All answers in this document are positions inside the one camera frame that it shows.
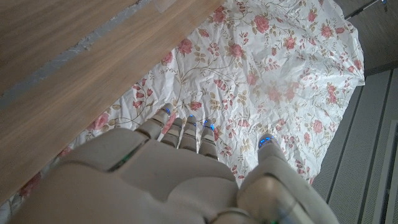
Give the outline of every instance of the white fabric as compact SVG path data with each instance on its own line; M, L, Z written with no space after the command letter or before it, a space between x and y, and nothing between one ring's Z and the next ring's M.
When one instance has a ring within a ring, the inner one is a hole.
M172 120L193 114L199 127L214 122L218 157L239 184L257 165L266 132L312 182L354 88L364 84L362 64L358 33L331 0L227 0L60 156L109 129L135 129L172 103ZM44 174L7 203L20 204Z

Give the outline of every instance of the wrinkled fabric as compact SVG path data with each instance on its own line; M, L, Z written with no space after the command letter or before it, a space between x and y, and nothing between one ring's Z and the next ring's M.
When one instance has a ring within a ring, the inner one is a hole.
M264 133L312 183L353 90L364 84L362 64L357 30L331 0L228 0L6 202L0 220L59 157L110 129L136 129L164 103L174 106L167 126L190 114L198 127L215 124L218 157L238 184L257 165Z

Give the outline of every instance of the pink flower print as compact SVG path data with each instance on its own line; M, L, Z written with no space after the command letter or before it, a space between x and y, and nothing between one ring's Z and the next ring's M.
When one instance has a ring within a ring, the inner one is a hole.
M205 29L199 29L199 34L202 37L209 37L209 33L207 33L207 30L205 30Z
M136 93L136 97L137 98L142 98L142 97L144 97L145 95L143 94L143 93L140 93L140 92L137 92Z
M330 94L329 95L329 102L330 103L337 103L336 95Z
M336 34L342 34L344 32L344 28L339 27L339 28L336 28L335 31L336 31Z
M215 22L223 22L224 21L224 19L225 19L225 14L224 14L224 7L223 6L220 6L215 12L214 12L214 15L213 15L213 20L215 21Z
M62 149L62 151L58 154L59 157L64 157L67 154L69 154L69 152L72 152L72 148L67 146L65 149Z
M287 98L288 100L292 100L292 99L294 98L294 96L295 96L295 93L294 93L294 91L293 91L293 88L287 89L287 92L286 92L285 96L286 96L286 98Z
M153 93L153 91L151 89L147 89L147 95L151 96L151 94Z
M328 86L328 93L329 94L335 94L336 87L334 85L329 85Z
M163 130L162 130L162 134L166 134L166 132L170 129L170 127L173 125L174 120L177 118L177 114L176 113L172 113L170 115L169 120L167 121L166 125L164 126Z
M143 101L137 101L137 102L133 101L132 105L137 109L142 103Z
M304 134L304 143L308 145L310 143L311 137L309 133Z
M354 69L355 68L353 66L348 67L348 71L351 72L351 73L354 72Z
M169 52L166 57L164 57L162 59L162 65L167 65L168 63L170 63L173 60L173 53Z
M254 22L256 23L257 30L262 34L269 29L269 21L264 16L255 16Z
M296 37L290 36L289 38L284 38L284 46L286 47L287 50L291 50L294 48L294 45L296 45Z
M178 51L185 55L192 52L192 42L188 39L183 39L178 45Z
M242 57L243 54L242 47L239 44L233 44L231 47L229 47L229 52L236 58Z
M88 128L87 130L100 130L105 124L108 123L109 114L103 113L99 116Z
M313 130L315 131L315 133L321 133L322 128L323 128L322 122L316 119L313 123Z
M220 137L220 130L218 128L214 129L214 141L217 141L218 138Z
M257 82L258 76L253 74L253 73L249 73L249 75L246 77L246 81L248 82L249 85L255 85Z
M316 15L315 15L315 13L311 10L311 11L308 13L308 21L313 22L313 21L315 20L315 18L316 18Z
M333 35L333 30L330 29L330 27L327 25L323 24L321 30L322 30L322 36L326 37L327 39L329 39L329 37Z
M42 174L38 173L28 181L19 191L20 196L29 196L30 193L39 186L39 182L42 178Z
M272 87L268 90L268 97L270 100L274 101L274 102L279 102L280 100L280 96L281 94L279 93L279 91L277 90L276 87Z
M196 101L192 101L190 103L189 107L191 108L191 110L197 111L197 110L199 110L199 108L201 108L201 103L196 102Z
M358 69L358 70L360 70L360 69L362 69L362 63L361 63L361 61L360 60L355 60L354 61L354 64L355 64L355 67Z

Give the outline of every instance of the bed sheet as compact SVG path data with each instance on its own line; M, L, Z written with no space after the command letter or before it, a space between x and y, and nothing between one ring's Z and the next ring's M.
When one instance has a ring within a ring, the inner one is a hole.
M332 0L227 0L1 207L7 220L60 157L164 103L215 124L217 153L240 184L272 133L312 183L353 90L364 84L357 30Z

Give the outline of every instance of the gray wall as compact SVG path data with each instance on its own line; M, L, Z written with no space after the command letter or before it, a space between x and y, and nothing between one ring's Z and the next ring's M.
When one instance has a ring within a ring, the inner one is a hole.
M398 215L392 220L397 194L388 202L386 190L395 185L395 120L398 69L367 77L365 86L355 89L313 183L341 223L398 223ZM390 212L383 213L387 205Z

